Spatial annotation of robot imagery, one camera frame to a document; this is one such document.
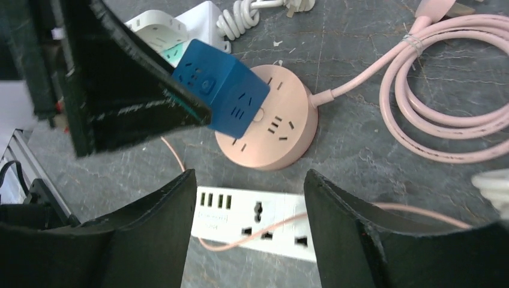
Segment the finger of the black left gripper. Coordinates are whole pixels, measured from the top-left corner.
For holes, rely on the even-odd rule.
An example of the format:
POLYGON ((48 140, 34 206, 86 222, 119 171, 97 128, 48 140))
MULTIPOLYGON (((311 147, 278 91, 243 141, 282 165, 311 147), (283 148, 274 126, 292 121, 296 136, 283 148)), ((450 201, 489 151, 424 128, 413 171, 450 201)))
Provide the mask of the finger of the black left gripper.
POLYGON ((61 89, 78 157, 210 124, 211 108, 103 1, 61 1, 59 23, 68 69, 61 89))

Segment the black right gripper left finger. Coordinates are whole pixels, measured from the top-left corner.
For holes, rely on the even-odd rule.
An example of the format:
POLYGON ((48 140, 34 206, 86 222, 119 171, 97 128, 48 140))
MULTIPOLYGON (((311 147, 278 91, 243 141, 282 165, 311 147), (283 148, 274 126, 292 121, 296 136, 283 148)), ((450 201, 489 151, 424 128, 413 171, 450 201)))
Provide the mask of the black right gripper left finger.
POLYGON ((179 287, 195 171, 110 214, 63 225, 45 205, 1 206, 2 287, 179 287))

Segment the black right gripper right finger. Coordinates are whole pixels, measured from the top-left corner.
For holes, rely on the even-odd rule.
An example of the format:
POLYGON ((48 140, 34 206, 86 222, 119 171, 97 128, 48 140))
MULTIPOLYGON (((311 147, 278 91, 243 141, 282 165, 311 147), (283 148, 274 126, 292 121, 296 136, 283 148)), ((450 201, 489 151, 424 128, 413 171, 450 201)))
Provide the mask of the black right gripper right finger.
POLYGON ((419 223, 311 169, 304 198, 323 287, 507 287, 508 221, 419 223))

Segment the dark blue cube socket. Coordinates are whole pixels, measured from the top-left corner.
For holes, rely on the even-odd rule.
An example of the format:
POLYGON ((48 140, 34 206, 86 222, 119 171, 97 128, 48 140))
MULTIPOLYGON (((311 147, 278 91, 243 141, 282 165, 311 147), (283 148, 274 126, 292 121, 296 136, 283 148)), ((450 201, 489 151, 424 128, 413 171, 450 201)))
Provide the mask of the dark blue cube socket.
POLYGON ((209 128, 240 138, 270 92, 269 85, 234 56, 191 40, 172 77, 212 111, 209 128))

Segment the white adapter plug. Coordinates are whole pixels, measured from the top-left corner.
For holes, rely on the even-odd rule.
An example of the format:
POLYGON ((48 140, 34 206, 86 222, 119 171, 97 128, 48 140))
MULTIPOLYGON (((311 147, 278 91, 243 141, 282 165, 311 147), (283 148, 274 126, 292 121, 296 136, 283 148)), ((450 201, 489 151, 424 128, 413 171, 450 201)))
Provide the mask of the white adapter plug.
POLYGON ((156 52, 188 40, 184 23, 160 10, 147 10, 124 23, 156 52))

